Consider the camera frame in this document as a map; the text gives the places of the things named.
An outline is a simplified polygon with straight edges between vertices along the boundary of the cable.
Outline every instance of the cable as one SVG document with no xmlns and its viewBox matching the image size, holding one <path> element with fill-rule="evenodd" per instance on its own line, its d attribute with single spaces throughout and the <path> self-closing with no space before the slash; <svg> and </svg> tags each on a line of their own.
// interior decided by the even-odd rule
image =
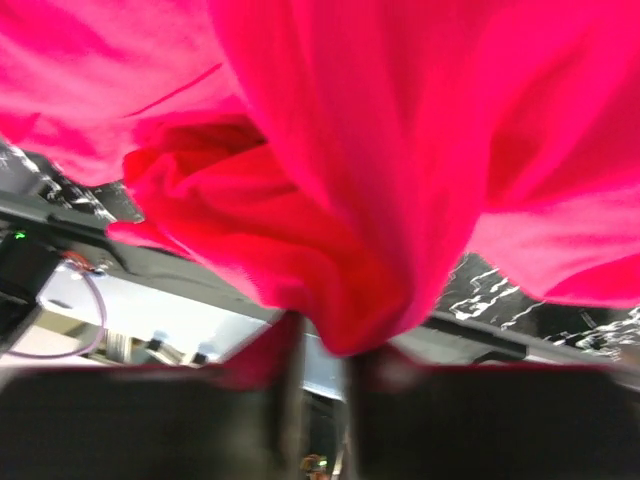
<svg viewBox="0 0 640 480">
<path fill-rule="evenodd" d="M 85 353 L 93 352 L 96 348 L 98 348 L 100 342 L 102 342 L 102 339 L 104 338 L 107 326 L 107 307 L 104 303 L 104 298 L 102 297 L 100 290 L 98 289 L 95 282 L 91 279 L 91 272 L 83 268 L 83 265 L 72 263 L 72 266 L 75 267 L 76 270 L 78 270 L 82 275 L 82 279 L 84 280 L 87 287 L 89 287 L 89 290 L 93 295 L 93 299 L 96 302 L 96 306 L 98 307 L 98 313 L 100 314 L 100 327 L 96 338 L 94 338 L 89 345 L 85 347 L 79 347 L 67 353 L 58 353 L 54 355 L 37 355 L 34 353 L 8 351 L 6 352 L 6 355 L 10 355 L 16 358 L 25 358 L 29 360 L 60 360 L 63 358 L 75 357 L 77 355 L 84 355 Z"/>
</svg>

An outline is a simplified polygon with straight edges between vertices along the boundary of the purple cable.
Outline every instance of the purple cable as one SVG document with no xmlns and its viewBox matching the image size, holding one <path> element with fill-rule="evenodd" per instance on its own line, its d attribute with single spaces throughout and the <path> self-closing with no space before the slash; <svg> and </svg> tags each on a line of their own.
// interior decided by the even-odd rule
<svg viewBox="0 0 640 480">
<path fill-rule="evenodd" d="M 107 326 L 107 307 L 104 303 L 104 298 L 102 298 L 100 290 L 98 290 L 98 287 L 89 276 L 89 273 L 81 272 L 81 275 L 85 284 L 89 287 L 89 290 L 91 290 L 93 299 L 95 300 L 96 306 L 98 307 L 98 312 L 100 313 L 100 330 L 98 330 L 96 338 L 94 338 L 93 341 L 86 347 L 80 347 L 67 353 L 58 353 L 54 355 L 36 355 L 33 353 L 8 351 L 6 352 L 6 355 L 11 355 L 12 357 L 17 358 L 26 358 L 30 360 L 60 360 L 63 358 L 75 357 L 76 355 L 84 355 L 85 353 L 93 352 L 96 348 L 98 348 L 98 345 L 100 345 L 100 342 L 102 342 L 102 339 L 104 338 L 104 333 Z"/>
</svg>

